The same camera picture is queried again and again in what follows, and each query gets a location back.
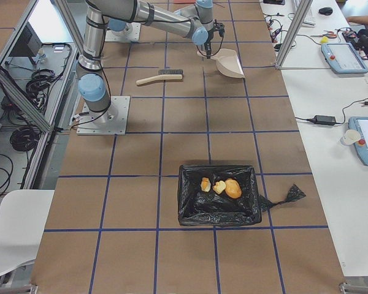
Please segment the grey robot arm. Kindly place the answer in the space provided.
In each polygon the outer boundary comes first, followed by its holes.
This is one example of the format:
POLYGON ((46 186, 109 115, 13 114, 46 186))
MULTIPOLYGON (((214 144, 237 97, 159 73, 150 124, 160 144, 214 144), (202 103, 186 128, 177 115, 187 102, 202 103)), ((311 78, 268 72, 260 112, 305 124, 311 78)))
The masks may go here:
POLYGON ((145 1, 87 1, 83 51, 77 73, 79 92, 90 111, 99 115, 110 107, 110 95, 102 77, 102 52, 107 31, 126 38, 135 24, 151 26, 187 39, 212 55, 211 41, 217 32, 224 36, 224 24, 213 17, 212 1, 196 1, 175 12, 145 1))

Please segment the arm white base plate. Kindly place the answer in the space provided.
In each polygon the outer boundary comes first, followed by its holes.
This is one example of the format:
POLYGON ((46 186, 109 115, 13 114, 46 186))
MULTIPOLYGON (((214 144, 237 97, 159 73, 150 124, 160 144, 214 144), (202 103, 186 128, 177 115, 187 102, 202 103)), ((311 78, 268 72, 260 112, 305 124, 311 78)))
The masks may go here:
POLYGON ((113 22, 109 23, 106 32, 106 42, 116 43, 133 43, 138 42, 140 37, 140 24, 138 23, 123 23, 113 22))
POLYGON ((112 96, 111 105, 106 113, 97 120, 99 114, 89 111, 86 103, 83 104, 83 112, 87 115, 81 116, 77 126, 77 135, 124 135, 126 133, 129 96, 112 96))

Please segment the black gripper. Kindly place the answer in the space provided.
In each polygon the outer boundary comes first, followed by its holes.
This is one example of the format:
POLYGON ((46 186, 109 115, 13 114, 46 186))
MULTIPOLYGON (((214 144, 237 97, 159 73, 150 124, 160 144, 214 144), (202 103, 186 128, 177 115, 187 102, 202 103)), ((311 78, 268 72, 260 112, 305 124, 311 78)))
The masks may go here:
MULTIPOLYGON (((217 32, 222 39, 224 38, 225 27, 224 27, 223 23, 218 22, 217 20, 215 20, 213 22, 213 31, 217 32)), ((204 49, 205 49, 206 58, 210 58, 211 55, 212 55, 212 45, 211 45, 210 41, 207 41, 204 44, 204 49)))

